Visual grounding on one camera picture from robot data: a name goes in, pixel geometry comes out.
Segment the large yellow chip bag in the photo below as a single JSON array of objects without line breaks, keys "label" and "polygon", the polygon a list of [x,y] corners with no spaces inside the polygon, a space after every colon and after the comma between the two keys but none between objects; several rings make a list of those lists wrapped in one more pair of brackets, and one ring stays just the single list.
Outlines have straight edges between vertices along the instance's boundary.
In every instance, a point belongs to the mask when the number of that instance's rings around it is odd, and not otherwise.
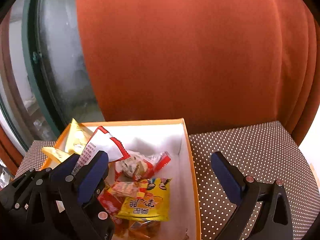
[{"label": "large yellow chip bag", "polygon": [[72,119],[53,147],[46,146],[41,149],[47,157],[41,169],[55,168],[74,153],[80,155],[92,134],[85,125]]}]

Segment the small burger gummy packet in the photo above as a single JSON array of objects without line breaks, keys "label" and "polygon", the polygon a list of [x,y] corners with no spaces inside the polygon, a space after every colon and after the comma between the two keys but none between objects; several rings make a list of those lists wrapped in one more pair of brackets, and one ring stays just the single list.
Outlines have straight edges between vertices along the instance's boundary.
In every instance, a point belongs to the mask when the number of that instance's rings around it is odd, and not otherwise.
[{"label": "small burger gummy packet", "polygon": [[140,197],[139,183],[135,181],[116,181],[107,191],[118,197]]}]

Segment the white red snack bag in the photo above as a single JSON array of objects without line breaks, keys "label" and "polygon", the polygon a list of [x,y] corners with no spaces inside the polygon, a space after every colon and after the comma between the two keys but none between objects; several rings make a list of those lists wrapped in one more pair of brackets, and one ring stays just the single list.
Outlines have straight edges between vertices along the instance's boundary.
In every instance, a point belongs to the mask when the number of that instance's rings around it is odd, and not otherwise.
[{"label": "white red snack bag", "polygon": [[122,143],[112,136],[108,130],[103,128],[103,126],[99,126],[90,137],[83,152],[80,154],[71,175],[75,176],[80,171],[80,168],[89,164],[99,151],[107,153],[108,161],[111,163],[125,160],[130,157],[130,154]]}]

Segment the clear orange candy packet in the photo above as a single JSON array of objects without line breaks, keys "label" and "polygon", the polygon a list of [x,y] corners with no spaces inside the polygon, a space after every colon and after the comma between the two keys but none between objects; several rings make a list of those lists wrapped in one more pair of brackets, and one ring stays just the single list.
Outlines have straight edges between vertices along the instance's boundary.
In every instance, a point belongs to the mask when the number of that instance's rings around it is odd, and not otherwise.
[{"label": "clear orange candy packet", "polygon": [[126,220],[116,224],[113,239],[157,239],[161,222],[154,220]]}]

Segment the yellow cartoon snack packet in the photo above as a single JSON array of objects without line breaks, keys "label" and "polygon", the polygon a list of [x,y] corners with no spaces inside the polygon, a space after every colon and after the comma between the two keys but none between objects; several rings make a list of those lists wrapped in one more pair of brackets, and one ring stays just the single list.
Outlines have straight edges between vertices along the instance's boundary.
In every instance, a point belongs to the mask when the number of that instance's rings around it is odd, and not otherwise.
[{"label": "yellow cartoon snack packet", "polygon": [[166,222],[170,211],[170,182],[168,178],[146,180],[143,197],[126,197],[117,218]]}]

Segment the brown polka dot tablecloth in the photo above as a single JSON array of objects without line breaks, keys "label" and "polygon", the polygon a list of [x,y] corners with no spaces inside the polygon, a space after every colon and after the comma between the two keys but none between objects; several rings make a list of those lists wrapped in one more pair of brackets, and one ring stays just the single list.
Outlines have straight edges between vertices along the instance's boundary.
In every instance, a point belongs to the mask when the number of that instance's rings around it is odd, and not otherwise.
[{"label": "brown polka dot tablecloth", "polygon": [[200,239],[216,239],[236,206],[212,171],[210,156],[220,151],[243,175],[259,182],[284,183],[293,239],[301,239],[319,214],[319,191],[303,154],[281,123],[189,135],[199,198]]}]

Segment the red clear snack packet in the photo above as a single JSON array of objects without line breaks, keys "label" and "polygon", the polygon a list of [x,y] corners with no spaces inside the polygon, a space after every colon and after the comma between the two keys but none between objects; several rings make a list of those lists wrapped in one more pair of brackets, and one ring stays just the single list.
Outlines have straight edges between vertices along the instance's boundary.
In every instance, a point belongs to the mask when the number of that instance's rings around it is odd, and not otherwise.
[{"label": "red clear snack packet", "polygon": [[149,179],[170,163],[167,151],[145,156],[139,152],[131,152],[130,157],[118,161],[114,165],[115,181],[140,181]]}]

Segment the green framed glass door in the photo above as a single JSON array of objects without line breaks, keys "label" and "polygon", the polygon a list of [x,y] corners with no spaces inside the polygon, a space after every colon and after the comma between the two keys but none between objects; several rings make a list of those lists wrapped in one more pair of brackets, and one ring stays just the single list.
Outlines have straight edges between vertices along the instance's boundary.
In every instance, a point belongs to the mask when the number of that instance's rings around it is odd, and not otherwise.
[{"label": "green framed glass door", "polygon": [[66,126],[103,120],[75,0],[1,0],[1,125],[20,154]]}]

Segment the orange cardboard box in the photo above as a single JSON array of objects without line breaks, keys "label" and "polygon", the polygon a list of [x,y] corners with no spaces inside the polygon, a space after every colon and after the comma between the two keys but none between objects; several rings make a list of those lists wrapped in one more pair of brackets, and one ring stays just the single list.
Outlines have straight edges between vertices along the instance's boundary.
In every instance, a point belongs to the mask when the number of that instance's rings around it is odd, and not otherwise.
[{"label": "orange cardboard box", "polygon": [[154,239],[200,239],[199,198],[193,157],[183,119],[84,122],[84,129],[103,126],[125,148],[151,155],[168,151],[171,162],[157,173],[171,179],[169,221],[161,222]]}]

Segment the orange red curtain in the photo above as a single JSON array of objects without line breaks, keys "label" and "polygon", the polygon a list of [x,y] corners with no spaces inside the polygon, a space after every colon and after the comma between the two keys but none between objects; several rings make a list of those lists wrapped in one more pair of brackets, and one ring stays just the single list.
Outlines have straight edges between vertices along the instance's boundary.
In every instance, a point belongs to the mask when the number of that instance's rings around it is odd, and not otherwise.
[{"label": "orange red curtain", "polygon": [[278,121],[297,144],[319,107],[319,22],[303,0],[76,0],[107,121],[190,133]]}]

